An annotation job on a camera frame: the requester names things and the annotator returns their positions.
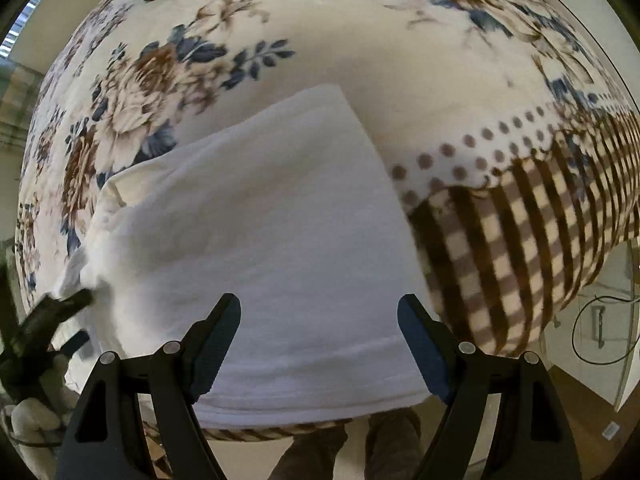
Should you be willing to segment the left teal curtain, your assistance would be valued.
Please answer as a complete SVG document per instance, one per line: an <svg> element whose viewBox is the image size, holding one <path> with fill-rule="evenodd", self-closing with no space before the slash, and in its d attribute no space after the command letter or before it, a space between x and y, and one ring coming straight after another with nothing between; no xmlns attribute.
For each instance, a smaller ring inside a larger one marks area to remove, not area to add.
<svg viewBox="0 0 640 480"><path fill-rule="evenodd" d="M1 148L23 153L43 74L1 59Z"/></svg>

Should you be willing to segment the floral bed blanket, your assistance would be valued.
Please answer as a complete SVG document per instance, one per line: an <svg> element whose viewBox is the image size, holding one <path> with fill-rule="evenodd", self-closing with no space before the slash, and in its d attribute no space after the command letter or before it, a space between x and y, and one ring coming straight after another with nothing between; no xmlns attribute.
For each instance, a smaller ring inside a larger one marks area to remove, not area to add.
<svg viewBox="0 0 640 480"><path fill-rule="evenodd" d="M18 192L33 307L132 165L339 84L455 334L512 356L639 235L639 113L547 0L101 0L44 76Z"/></svg>

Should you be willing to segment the window with metal bars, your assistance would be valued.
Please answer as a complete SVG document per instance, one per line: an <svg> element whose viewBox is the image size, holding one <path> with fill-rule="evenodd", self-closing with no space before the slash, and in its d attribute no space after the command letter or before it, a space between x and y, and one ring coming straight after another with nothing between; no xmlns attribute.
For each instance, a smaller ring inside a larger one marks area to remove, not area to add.
<svg viewBox="0 0 640 480"><path fill-rule="evenodd" d="M18 14L18 17L10 26L9 31L6 32L2 37L2 43L0 46L0 56L2 58L9 57L15 46L18 36L21 35L21 32L24 29L26 23L36 10L36 7L39 6L40 2L41 0L28 0L28 3L23 6L20 14Z"/></svg>

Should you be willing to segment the white pants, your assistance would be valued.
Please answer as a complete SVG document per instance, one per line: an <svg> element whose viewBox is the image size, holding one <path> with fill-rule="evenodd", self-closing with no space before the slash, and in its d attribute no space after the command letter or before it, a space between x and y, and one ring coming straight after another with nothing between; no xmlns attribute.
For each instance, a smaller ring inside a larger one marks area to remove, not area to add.
<svg viewBox="0 0 640 480"><path fill-rule="evenodd" d="M195 405L206 428L334 422L428 395L397 323L402 296L428 296L416 244L333 84L108 180L53 293L81 288L96 343L121 356L239 298L240 327Z"/></svg>

